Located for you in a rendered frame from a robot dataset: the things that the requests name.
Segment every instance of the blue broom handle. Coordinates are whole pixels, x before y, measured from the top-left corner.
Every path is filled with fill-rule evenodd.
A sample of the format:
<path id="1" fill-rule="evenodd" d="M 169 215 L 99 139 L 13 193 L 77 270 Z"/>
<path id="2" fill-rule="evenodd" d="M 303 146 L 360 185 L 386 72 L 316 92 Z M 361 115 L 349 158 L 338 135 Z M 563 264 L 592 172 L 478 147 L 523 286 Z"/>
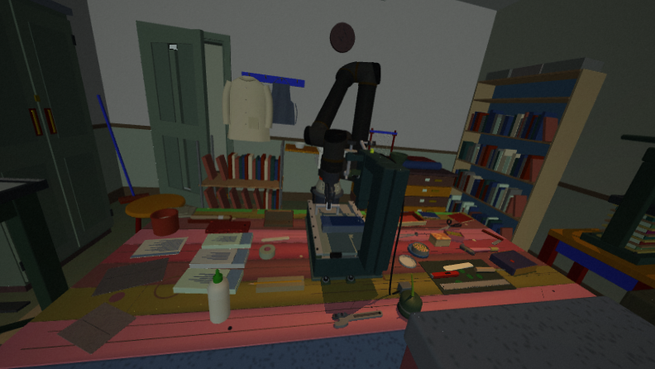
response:
<path id="1" fill-rule="evenodd" d="M 131 187 L 131 182 L 130 182 L 130 176 L 127 175 L 127 169 L 125 169 L 125 163 L 123 163 L 122 156 L 121 156 L 121 151 L 118 150 L 118 144 L 116 143 L 116 137 L 113 135 L 112 131 L 112 126 L 109 124 L 109 118 L 107 117 L 107 112 L 105 112 L 104 105 L 103 105 L 103 100 L 100 98 L 100 95 L 96 95 L 98 97 L 98 102 L 100 103 L 100 108 L 103 110 L 103 116 L 105 117 L 105 122 L 107 123 L 107 128 L 109 128 L 109 134 L 112 136 L 112 141 L 114 142 L 114 147 L 116 148 L 116 153 L 118 154 L 118 160 L 121 162 L 121 166 L 123 168 L 123 173 L 125 173 L 125 178 L 127 179 L 127 185 L 130 186 L 130 192 L 132 196 L 134 195 L 134 189 Z"/>

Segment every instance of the wall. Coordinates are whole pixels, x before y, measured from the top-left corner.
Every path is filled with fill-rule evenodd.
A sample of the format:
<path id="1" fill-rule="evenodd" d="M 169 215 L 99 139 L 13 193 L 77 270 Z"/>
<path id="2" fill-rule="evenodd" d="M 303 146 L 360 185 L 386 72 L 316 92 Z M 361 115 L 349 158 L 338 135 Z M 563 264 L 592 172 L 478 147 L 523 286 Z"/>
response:
<path id="1" fill-rule="evenodd" d="M 84 91 L 88 104 L 88 112 L 91 115 L 93 125 L 106 126 L 103 111 L 98 103 L 96 95 L 104 100 L 103 80 L 100 77 L 100 66 L 96 55 L 96 46 L 93 39 L 93 28 L 88 15 L 86 0 L 58 0 L 58 3 L 69 7 L 73 11 L 72 16 L 67 16 L 70 22 L 73 35 L 75 36 L 75 50 L 78 56 L 79 69 L 84 83 Z M 112 138 L 108 129 L 95 130 L 96 144 L 100 155 L 105 186 L 108 192 L 121 188 L 121 176 L 117 156 L 115 154 Z"/>
<path id="2" fill-rule="evenodd" d="M 302 136 L 328 95 L 338 69 L 352 61 L 382 65 L 372 126 L 399 130 L 397 146 L 455 151 L 474 92 L 495 11 L 455 0 L 100 1 L 89 0 L 98 62 L 112 122 L 148 125 L 136 20 L 229 35 L 232 78 L 242 71 L 305 79 L 292 88 Z M 338 22 L 356 44 L 339 54 L 329 43 Z M 334 127 L 350 130 L 356 88 Z"/>
<path id="3" fill-rule="evenodd" d="M 605 63 L 607 78 L 562 182 L 624 194 L 637 173 L 649 145 L 620 137 L 655 136 L 648 108 L 655 101 L 652 14 L 655 2 L 648 0 L 522 0 L 498 12 L 480 79 L 491 71 L 581 57 Z M 541 249 L 550 228 L 599 227 L 609 208 L 558 188 L 530 249 Z"/>

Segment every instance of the red cup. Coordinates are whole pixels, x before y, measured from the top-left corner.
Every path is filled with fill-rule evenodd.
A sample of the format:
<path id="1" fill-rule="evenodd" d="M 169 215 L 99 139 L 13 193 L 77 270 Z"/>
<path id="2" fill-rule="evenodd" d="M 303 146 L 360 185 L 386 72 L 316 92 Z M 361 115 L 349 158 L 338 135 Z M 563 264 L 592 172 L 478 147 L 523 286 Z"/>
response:
<path id="1" fill-rule="evenodd" d="M 156 236 L 168 236 L 179 229 L 178 211 L 174 208 L 163 208 L 151 214 L 152 232 Z"/>

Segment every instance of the dark table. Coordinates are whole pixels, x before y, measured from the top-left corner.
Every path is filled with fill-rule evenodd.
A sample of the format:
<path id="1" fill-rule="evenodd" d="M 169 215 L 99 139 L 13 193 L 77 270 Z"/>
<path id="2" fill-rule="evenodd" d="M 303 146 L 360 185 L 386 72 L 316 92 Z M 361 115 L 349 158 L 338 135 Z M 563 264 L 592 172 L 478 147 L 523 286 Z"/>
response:
<path id="1" fill-rule="evenodd" d="M 45 180 L 0 179 L 0 222 L 7 225 L 41 309 L 68 289 L 36 195 L 47 188 Z"/>
<path id="2" fill-rule="evenodd" d="M 419 369 L 655 367 L 655 326 L 607 297 L 416 313 L 404 339 Z"/>

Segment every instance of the shelf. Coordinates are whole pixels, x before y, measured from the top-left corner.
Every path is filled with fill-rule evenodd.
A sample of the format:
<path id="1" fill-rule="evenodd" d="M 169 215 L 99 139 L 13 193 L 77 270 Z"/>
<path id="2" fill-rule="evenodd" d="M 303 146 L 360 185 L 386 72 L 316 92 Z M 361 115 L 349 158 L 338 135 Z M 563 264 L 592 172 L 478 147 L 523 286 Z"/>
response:
<path id="1" fill-rule="evenodd" d="M 476 98 L 481 103 L 568 103 L 571 98 Z"/>
<path id="2" fill-rule="evenodd" d="M 203 181 L 203 187 L 233 187 L 238 189 L 280 189 L 279 180 L 222 180 L 221 176 Z"/>
<path id="3" fill-rule="evenodd" d="M 484 204 L 484 205 L 486 205 L 486 206 L 489 207 L 489 208 L 492 208 L 494 211 L 496 211 L 497 213 L 500 213 L 501 215 L 503 215 L 503 216 L 505 216 L 505 217 L 507 217 L 507 218 L 513 219 L 513 220 L 515 220 L 515 221 L 517 221 L 517 222 L 519 221 L 518 218 L 515 218 L 515 217 L 513 217 L 513 216 L 507 214 L 506 212 L 500 210 L 499 208 L 494 208 L 493 206 L 489 205 L 487 202 L 478 199 L 477 197 L 473 196 L 472 194 L 469 194 L 468 192 L 464 192 L 464 191 L 462 191 L 461 189 L 458 189 L 458 188 L 455 187 L 455 186 L 453 186 L 452 188 L 453 188 L 454 190 L 456 190 L 457 192 L 460 192 L 461 194 L 463 194 L 463 195 L 465 195 L 465 196 L 467 196 L 467 197 L 470 197 L 471 199 L 474 199 L 476 202 L 481 203 L 481 204 Z"/>
<path id="4" fill-rule="evenodd" d="M 577 79 L 581 70 L 567 70 L 564 72 L 526 75 L 524 77 L 513 77 L 503 79 L 489 79 L 480 81 L 480 84 L 490 84 L 493 86 L 505 86 L 507 84 L 531 84 L 534 82 L 560 81 L 564 79 Z"/>
<path id="5" fill-rule="evenodd" d="M 460 161 L 460 162 L 462 162 L 462 163 L 466 163 L 466 164 L 468 164 L 468 165 L 475 166 L 475 167 L 477 167 L 477 168 L 481 168 L 481 169 L 484 169 L 484 170 L 488 170 L 488 171 L 490 171 L 490 172 L 496 173 L 497 175 L 502 175 L 502 176 L 504 176 L 504 177 L 507 177 L 507 178 L 509 178 L 509 179 L 511 179 L 511 180 L 517 180 L 518 182 L 523 182 L 523 183 L 528 184 L 528 185 L 534 185 L 534 182 L 530 182 L 529 180 L 521 180 L 520 178 L 516 178 L 516 177 L 513 177 L 513 176 L 511 176 L 511 175 L 507 175 L 507 174 L 502 173 L 502 172 L 499 172 L 499 171 L 497 171 L 497 170 L 492 170 L 492 169 L 490 169 L 490 168 L 487 168 L 486 166 L 473 164 L 473 163 L 470 163 L 469 161 L 463 161 L 462 159 L 455 159 L 455 160 L 456 160 L 456 161 Z"/>
<path id="6" fill-rule="evenodd" d="M 290 152 L 302 152 L 304 154 L 314 154 L 318 155 L 318 149 L 315 146 L 307 146 L 303 147 L 302 149 L 299 149 L 298 147 L 295 146 L 293 143 L 288 143 L 284 147 L 285 151 L 290 151 Z"/>
<path id="7" fill-rule="evenodd" d="M 495 135 L 492 133 L 485 133 L 485 132 L 476 132 L 476 131 L 469 131 L 465 130 L 464 132 L 470 132 L 470 133 L 479 133 L 481 135 L 487 135 L 487 136 L 492 136 L 492 137 L 503 137 L 503 138 L 511 138 L 512 140 L 517 140 L 517 141 L 527 141 L 527 142 L 534 142 L 534 143 L 541 143 L 543 145 L 551 145 L 552 142 L 547 142 L 547 141 L 537 141 L 537 140 L 530 140 L 528 138 L 520 138 L 520 137 L 512 137 L 512 136 L 503 136 L 503 135 Z"/>

